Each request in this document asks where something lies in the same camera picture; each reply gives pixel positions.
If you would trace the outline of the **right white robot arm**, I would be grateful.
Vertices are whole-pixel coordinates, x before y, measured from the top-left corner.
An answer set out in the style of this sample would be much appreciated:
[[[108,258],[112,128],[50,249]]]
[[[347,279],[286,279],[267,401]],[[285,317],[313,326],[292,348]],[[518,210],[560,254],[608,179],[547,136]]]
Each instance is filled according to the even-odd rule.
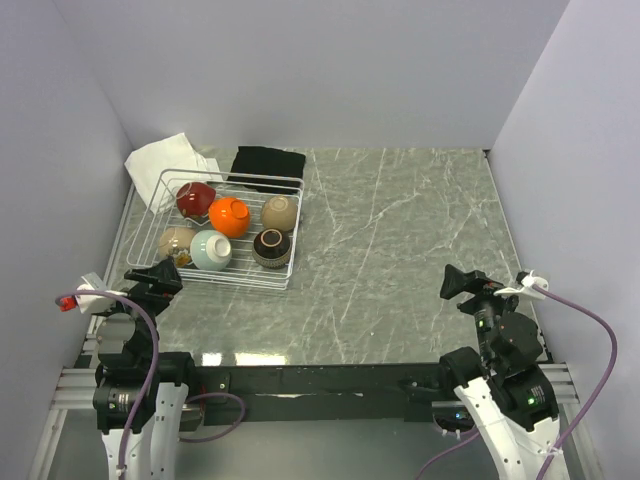
[[[517,281],[518,287],[507,287],[479,270],[445,266],[440,296],[469,294],[457,308],[473,317],[479,347],[443,355],[438,386],[463,403],[500,478],[534,479],[558,451],[559,407],[538,363],[538,325],[517,310],[522,296],[543,298],[548,282],[534,273],[521,273]]]

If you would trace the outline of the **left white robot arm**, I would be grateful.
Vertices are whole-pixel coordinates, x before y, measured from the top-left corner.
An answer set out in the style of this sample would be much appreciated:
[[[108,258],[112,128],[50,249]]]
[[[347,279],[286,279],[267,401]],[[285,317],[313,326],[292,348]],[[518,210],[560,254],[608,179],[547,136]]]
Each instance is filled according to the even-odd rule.
[[[99,313],[93,407],[110,479],[173,479],[184,402],[200,378],[189,353],[161,353],[156,317],[182,289],[174,261],[131,269],[134,282]]]

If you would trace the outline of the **dark red bowl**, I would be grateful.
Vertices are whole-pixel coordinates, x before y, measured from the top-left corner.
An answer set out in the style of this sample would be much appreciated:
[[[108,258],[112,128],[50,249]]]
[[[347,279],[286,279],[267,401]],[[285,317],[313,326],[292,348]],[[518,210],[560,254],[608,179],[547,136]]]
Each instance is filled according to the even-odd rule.
[[[189,182],[178,189],[175,203],[183,217],[198,220],[208,215],[216,194],[216,190],[206,183]]]

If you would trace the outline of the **beige floral bowl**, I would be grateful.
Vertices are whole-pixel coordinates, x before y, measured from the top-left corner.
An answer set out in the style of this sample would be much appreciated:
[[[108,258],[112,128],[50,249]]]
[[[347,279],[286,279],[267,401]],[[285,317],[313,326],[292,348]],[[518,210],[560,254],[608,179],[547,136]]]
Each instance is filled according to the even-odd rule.
[[[177,268],[192,263],[191,242],[196,231],[182,226],[168,228],[158,240],[157,252],[161,258],[172,257]]]

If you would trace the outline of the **light blue bowl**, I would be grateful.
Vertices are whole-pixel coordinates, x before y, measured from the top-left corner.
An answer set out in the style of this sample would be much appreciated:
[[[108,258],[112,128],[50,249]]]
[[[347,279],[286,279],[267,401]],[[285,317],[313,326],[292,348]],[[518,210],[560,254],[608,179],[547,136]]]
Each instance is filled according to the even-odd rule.
[[[190,245],[193,264],[199,270],[220,271],[231,261],[229,239],[216,230],[202,230],[195,234]]]

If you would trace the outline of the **orange bowl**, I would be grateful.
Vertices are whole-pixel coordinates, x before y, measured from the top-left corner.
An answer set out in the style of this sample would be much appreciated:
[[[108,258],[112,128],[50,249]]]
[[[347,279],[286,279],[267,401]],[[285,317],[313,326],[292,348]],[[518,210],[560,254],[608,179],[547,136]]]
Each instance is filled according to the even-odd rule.
[[[250,211],[247,204],[236,197],[215,200],[208,210],[213,228],[228,238],[240,238],[250,226]]]

